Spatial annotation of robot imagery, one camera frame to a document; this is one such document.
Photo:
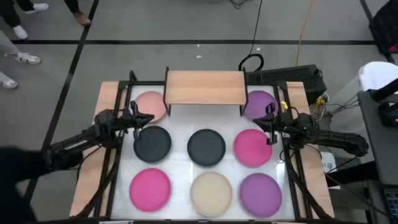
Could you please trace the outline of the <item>black keyboard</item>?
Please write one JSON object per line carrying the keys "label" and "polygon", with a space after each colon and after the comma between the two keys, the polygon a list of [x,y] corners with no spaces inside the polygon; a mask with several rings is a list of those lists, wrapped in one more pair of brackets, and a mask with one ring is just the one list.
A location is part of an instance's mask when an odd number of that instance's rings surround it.
{"label": "black keyboard", "polygon": [[398,222],[398,188],[386,187],[384,189],[384,196],[386,199],[387,209]]}

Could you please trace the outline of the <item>white chair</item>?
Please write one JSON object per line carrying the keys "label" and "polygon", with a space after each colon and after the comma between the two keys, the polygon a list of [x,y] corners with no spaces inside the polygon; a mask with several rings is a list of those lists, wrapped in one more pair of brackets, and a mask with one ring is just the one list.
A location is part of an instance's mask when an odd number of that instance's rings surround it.
{"label": "white chair", "polygon": [[362,91],[378,90],[398,78],[398,66],[389,62],[369,62],[358,72]]}

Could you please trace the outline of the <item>person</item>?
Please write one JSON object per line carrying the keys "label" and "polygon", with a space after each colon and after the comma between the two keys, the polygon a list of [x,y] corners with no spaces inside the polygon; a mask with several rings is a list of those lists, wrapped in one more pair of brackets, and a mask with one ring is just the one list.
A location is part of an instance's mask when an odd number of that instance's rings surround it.
{"label": "person", "polygon": [[[13,57],[18,62],[39,64],[41,62],[40,57],[31,55],[27,52],[21,52],[6,36],[6,34],[0,30],[0,57]],[[18,83],[0,71],[0,84],[4,88],[14,89],[18,86]]]}
{"label": "person", "polygon": [[80,25],[83,27],[88,27],[91,25],[91,20],[88,18],[88,16],[80,11],[78,0],[64,0],[64,2]]}
{"label": "person", "polygon": [[26,14],[46,11],[49,5],[46,3],[33,3],[31,0],[0,0],[0,16],[13,29],[19,39],[25,40],[28,38],[28,34],[21,26],[20,17],[14,8],[15,2]]}

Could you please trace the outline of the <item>yellow plug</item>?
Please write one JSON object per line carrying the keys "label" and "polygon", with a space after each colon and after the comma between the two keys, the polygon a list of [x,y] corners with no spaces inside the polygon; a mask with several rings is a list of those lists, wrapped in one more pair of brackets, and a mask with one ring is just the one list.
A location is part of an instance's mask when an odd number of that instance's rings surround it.
{"label": "yellow plug", "polygon": [[313,104],[313,112],[316,113],[317,111],[321,110],[321,107],[328,103],[327,96],[320,96],[317,98]]}

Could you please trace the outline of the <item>black chair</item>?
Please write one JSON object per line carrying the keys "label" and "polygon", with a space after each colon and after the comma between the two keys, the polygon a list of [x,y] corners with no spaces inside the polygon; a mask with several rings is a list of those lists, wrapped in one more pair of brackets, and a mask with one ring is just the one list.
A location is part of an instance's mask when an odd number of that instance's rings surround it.
{"label": "black chair", "polygon": [[398,54],[398,0],[388,0],[378,10],[369,29],[380,53]]}

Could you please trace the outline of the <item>white paper label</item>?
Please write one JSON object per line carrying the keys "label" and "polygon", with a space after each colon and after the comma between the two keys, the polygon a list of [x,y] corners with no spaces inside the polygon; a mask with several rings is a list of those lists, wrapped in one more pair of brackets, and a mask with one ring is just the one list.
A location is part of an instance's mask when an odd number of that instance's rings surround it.
{"label": "white paper label", "polygon": [[336,161],[333,154],[331,154],[330,152],[321,152],[321,155],[324,172],[330,172],[331,170],[336,168]]}

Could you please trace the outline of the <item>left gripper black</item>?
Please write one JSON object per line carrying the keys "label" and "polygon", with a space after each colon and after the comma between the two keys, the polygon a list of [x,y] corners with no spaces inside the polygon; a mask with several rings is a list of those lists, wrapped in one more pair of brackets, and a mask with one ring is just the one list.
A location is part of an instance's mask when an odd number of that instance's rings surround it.
{"label": "left gripper black", "polygon": [[139,129],[141,125],[147,125],[154,120],[153,114],[140,114],[141,121],[139,121],[139,110],[135,101],[130,102],[130,108],[124,108],[121,115],[121,126],[124,134],[128,134],[128,129],[133,129],[134,139],[140,139]]}

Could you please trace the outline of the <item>beige plate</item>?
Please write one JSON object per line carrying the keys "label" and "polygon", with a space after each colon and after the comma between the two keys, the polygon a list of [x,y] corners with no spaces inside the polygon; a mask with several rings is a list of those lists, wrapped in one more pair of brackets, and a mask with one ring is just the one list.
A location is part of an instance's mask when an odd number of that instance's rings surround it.
{"label": "beige plate", "polygon": [[228,179],[217,172],[204,172],[192,183],[190,200],[193,208],[206,217],[219,217],[229,208],[233,190]]}

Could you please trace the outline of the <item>dark grey plate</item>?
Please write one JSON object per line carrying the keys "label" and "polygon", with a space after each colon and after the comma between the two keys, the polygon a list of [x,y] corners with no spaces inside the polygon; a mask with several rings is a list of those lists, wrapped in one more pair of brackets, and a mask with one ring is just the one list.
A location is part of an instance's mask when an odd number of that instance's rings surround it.
{"label": "dark grey plate", "polygon": [[169,153],[172,140],[168,131],[160,126],[149,126],[134,140],[136,156],[147,163],[157,163]]}
{"label": "dark grey plate", "polygon": [[226,143],[220,133],[212,129],[201,129],[190,136],[187,143],[190,159],[199,166],[217,165],[226,152]]}

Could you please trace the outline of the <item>light pink plate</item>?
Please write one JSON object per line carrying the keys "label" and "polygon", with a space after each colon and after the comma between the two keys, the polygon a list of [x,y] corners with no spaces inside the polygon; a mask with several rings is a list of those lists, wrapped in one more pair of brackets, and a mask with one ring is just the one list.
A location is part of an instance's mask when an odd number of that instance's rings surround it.
{"label": "light pink plate", "polygon": [[134,101],[141,113],[154,115],[151,123],[160,120],[166,113],[163,95],[157,91],[145,91],[137,96]]}

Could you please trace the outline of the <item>black computer box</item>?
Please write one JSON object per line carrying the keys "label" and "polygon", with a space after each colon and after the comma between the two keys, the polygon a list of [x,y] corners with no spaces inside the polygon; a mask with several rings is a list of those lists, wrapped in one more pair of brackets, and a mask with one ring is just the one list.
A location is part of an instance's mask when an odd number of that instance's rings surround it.
{"label": "black computer box", "polygon": [[315,64],[249,72],[248,80],[251,83],[302,82],[310,105],[327,90],[322,71]]}

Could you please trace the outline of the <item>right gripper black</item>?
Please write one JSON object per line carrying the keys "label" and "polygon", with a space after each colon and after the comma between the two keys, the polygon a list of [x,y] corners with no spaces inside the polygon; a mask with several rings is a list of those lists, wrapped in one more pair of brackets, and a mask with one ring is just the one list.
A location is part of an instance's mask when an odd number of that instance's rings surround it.
{"label": "right gripper black", "polygon": [[[277,137],[275,132],[284,132],[284,129],[289,122],[289,113],[280,112],[279,115],[275,116],[275,103],[270,103],[266,106],[266,112],[269,117],[268,122],[270,122],[269,138],[267,140],[267,145],[274,145],[277,142]],[[267,116],[261,118],[253,119],[253,122],[258,125],[261,129],[267,129]]]}

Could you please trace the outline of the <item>magenta plate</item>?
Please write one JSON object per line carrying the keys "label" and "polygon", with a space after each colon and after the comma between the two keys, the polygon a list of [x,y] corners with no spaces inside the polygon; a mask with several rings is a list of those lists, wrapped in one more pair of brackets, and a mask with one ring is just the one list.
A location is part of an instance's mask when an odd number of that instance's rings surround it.
{"label": "magenta plate", "polygon": [[260,167],[272,156],[272,146],[267,144],[268,136],[257,129],[241,131],[234,140],[235,158],[246,167]]}
{"label": "magenta plate", "polygon": [[167,174],[156,168],[148,168],[134,176],[129,186],[129,198],[140,211],[155,212],[168,201],[171,181]]}

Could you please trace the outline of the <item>black device on desk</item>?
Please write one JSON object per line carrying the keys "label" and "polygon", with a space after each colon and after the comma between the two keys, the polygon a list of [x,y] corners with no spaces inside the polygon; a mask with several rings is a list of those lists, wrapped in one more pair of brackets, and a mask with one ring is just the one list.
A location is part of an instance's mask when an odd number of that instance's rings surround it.
{"label": "black device on desk", "polygon": [[371,98],[380,103],[378,115],[384,126],[398,128],[398,102],[385,101],[398,91],[398,78],[378,90],[368,90]]}

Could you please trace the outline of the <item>black metal table frame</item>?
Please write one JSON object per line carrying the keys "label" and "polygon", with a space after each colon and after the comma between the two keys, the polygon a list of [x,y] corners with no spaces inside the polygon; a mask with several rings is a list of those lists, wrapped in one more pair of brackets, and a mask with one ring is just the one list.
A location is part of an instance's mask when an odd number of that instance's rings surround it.
{"label": "black metal table frame", "polygon": [[[277,96],[292,103],[299,111],[308,112],[308,105],[304,85],[302,82],[278,82]],[[99,91],[95,114],[105,109],[120,109],[125,102],[129,101],[127,96],[128,87],[122,81],[103,82]],[[312,193],[318,205],[329,216],[335,213],[331,204],[330,194],[326,186],[326,180],[322,172],[322,162],[318,155],[316,146],[305,146],[300,154],[294,157],[302,166],[301,178],[308,184],[308,191]],[[110,173],[113,165],[118,165],[121,150],[108,147],[91,147],[84,152],[87,159],[84,161],[76,182],[75,194],[70,209],[69,217],[78,215],[89,203],[106,176]],[[99,196],[95,206],[90,209],[89,217],[105,217],[109,215],[113,202],[113,193],[116,180],[113,179]]]}

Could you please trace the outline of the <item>grey desk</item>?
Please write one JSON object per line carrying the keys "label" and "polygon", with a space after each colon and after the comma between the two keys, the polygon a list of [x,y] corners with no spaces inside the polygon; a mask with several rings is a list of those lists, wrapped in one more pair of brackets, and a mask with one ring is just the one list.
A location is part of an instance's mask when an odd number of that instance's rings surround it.
{"label": "grey desk", "polygon": [[357,96],[379,179],[386,185],[398,185],[398,128],[382,124],[379,103],[371,98],[369,92],[360,91]]}

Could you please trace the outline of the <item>purple plate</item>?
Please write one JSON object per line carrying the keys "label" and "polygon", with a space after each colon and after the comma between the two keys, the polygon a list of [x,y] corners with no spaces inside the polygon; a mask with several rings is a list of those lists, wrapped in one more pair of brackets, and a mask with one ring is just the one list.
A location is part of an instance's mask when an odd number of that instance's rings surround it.
{"label": "purple plate", "polygon": [[239,186],[240,204],[251,215],[268,218],[282,205],[282,191],[269,175],[254,173],[242,180]]}
{"label": "purple plate", "polygon": [[244,115],[250,120],[264,117],[266,107],[273,103],[275,106],[274,115],[278,114],[278,107],[275,98],[266,91],[255,90],[248,93],[248,104],[246,106]]}

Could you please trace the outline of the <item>wooden shelf black metal frame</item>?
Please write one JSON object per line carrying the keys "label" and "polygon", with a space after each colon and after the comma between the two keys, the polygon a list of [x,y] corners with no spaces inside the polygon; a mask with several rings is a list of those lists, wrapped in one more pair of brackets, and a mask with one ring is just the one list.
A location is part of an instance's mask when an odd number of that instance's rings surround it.
{"label": "wooden shelf black metal frame", "polygon": [[246,71],[165,71],[163,104],[168,115],[173,105],[238,105],[244,115],[248,104]]}

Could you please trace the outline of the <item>white table mat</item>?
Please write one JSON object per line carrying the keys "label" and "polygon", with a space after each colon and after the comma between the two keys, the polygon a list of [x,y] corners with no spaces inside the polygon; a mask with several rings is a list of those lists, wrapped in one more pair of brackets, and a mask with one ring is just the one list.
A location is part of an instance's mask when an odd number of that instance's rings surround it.
{"label": "white table mat", "polygon": [[[190,187],[195,178],[207,169],[189,158],[187,143],[190,136],[200,129],[213,129],[220,133],[226,143],[223,159],[210,172],[224,175],[230,182],[233,198],[229,209],[218,217],[219,220],[253,220],[255,217],[245,211],[239,201],[241,181],[253,173],[271,176],[282,191],[282,204],[270,220],[293,220],[294,207],[290,193],[289,179],[285,164],[280,161],[282,140],[273,146],[270,160],[260,167],[250,168],[235,159],[233,143],[235,137],[245,129],[257,129],[258,126],[241,116],[237,105],[173,105],[171,114],[165,115],[156,123],[166,129],[172,139],[169,153],[164,160],[149,164],[140,160],[133,149],[132,133],[124,136],[121,160],[114,192],[111,218],[113,220],[202,220],[190,201]],[[169,201],[156,212],[138,210],[130,201],[129,186],[131,180],[141,170],[157,168],[164,171],[171,181]]]}

